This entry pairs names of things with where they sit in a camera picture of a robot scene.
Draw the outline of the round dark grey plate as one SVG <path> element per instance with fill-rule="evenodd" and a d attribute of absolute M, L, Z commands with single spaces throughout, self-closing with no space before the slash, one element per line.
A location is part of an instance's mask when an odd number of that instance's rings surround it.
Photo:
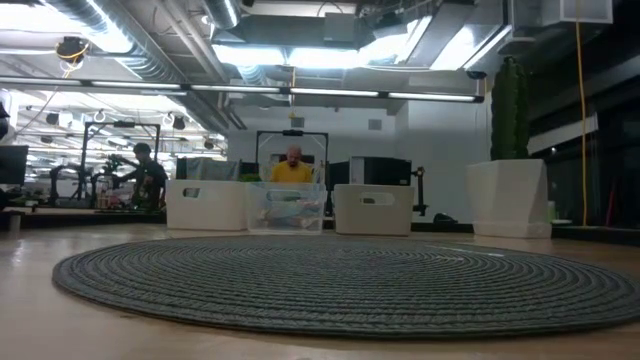
<path fill-rule="evenodd" d="M 551 255 L 416 239 L 123 243 L 61 260 L 52 281 L 129 313 L 289 335 L 492 338 L 640 321 L 640 280 L 626 274 Z"/>

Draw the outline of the white plastic bin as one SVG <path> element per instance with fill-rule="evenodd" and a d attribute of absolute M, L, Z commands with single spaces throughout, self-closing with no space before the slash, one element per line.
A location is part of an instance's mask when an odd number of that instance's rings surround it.
<path fill-rule="evenodd" d="M 181 230 L 247 229 L 246 185 L 237 181 L 170 180 L 167 226 Z"/>
<path fill-rule="evenodd" d="M 412 187 L 340 184 L 333 196 L 334 228 L 339 234 L 408 236 L 411 232 Z"/>

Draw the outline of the green cactus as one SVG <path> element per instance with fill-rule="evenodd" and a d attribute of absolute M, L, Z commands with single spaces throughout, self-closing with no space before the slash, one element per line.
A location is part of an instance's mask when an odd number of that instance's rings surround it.
<path fill-rule="evenodd" d="M 529 88 L 524 67 L 506 57 L 491 91 L 491 149 L 495 160 L 529 157 Z"/>

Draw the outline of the black frame bracket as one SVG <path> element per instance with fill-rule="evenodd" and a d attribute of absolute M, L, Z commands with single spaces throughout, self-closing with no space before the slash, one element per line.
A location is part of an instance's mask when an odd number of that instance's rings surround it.
<path fill-rule="evenodd" d="M 424 175 L 425 168 L 420 166 L 411 172 L 411 175 L 416 178 L 417 183 L 417 203 L 413 206 L 413 211 L 417 212 L 420 217 L 426 215 L 428 205 L 424 201 Z"/>

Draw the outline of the white plant pot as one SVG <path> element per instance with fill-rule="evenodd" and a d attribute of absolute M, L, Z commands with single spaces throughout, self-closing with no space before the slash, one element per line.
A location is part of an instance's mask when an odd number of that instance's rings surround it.
<path fill-rule="evenodd" d="M 551 237 L 543 160 L 495 160 L 469 165 L 466 185 L 475 234 L 521 239 Z"/>

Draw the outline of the clear plastic bin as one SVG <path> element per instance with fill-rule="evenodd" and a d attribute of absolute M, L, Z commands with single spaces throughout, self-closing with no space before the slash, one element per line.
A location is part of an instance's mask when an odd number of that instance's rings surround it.
<path fill-rule="evenodd" d="M 318 201 L 324 215 L 321 228 L 314 231 L 294 228 L 269 227 L 262 219 L 261 213 L 270 202 L 276 201 Z M 323 184 L 310 183 L 274 183 L 250 182 L 246 184 L 247 228 L 250 232 L 282 233 L 282 234 L 319 234 L 323 229 L 325 218 L 326 187 Z"/>

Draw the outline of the black computer monitor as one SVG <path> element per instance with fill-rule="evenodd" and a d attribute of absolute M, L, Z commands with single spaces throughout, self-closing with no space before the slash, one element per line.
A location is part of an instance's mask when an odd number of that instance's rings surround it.
<path fill-rule="evenodd" d="M 28 146 L 0 146 L 0 185 L 23 185 Z"/>
<path fill-rule="evenodd" d="M 328 188 L 339 184 L 410 186 L 412 162 L 389 157 L 355 156 L 329 165 Z"/>

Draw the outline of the person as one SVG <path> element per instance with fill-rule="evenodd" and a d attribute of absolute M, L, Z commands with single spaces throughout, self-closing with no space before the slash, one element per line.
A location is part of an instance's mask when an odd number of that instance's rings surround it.
<path fill-rule="evenodd" d="M 274 183 L 311 183 L 312 170 L 302 162 L 302 149 L 299 145 L 291 145 L 286 159 L 272 168 L 271 182 Z"/>
<path fill-rule="evenodd" d="M 118 184 L 134 180 L 132 204 L 139 209 L 156 211 L 161 208 L 165 197 L 165 184 L 168 180 L 164 167 L 151 157 L 151 147 L 146 143 L 137 143 L 133 153 L 138 161 L 136 169 L 124 176 L 116 176 Z"/>

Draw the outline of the long LED light bar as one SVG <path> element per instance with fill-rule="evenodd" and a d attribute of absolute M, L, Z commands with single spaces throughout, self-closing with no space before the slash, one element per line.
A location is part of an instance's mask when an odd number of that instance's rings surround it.
<path fill-rule="evenodd" d="M 96 88 L 117 90 L 139 90 L 175 95 L 187 92 L 220 92 L 260 95 L 331 96 L 383 100 L 408 100 L 454 103 L 481 103 L 481 95 L 460 95 L 445 93 L 411 93 L 398 91 L 349 90 L 333 88 L 308 88 L 292 86 L 247 86 L 223 84 L 159 83 L 134 81 L 109 81 L 71 78 L 18 77 L 0 75 L 0 84 L 38 87 Z"/>

